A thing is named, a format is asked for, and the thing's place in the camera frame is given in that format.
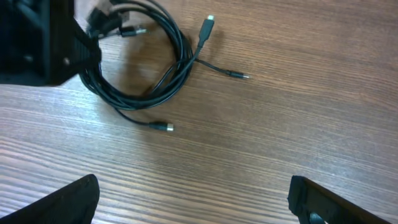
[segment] wood grain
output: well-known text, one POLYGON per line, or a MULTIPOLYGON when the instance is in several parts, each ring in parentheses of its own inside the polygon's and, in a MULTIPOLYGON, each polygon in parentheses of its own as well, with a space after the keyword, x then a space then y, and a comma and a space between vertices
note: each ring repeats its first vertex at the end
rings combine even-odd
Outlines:
MULTIPOLYGON (((77 77, 0 86, 0 217, 93 173, 93 223, 297 223, 286 198, 304 175, 398 223, 397 1, 159 2, 193 42, 214 14, 200 58, 252 79, 195 65, 169 102, 129 113, 174 133, 126 122, 77 77)), ((82 26, 92 5, 77 0, 82 26)), ((172 63, 158 29, 101 46, 129 93, 172 63)))

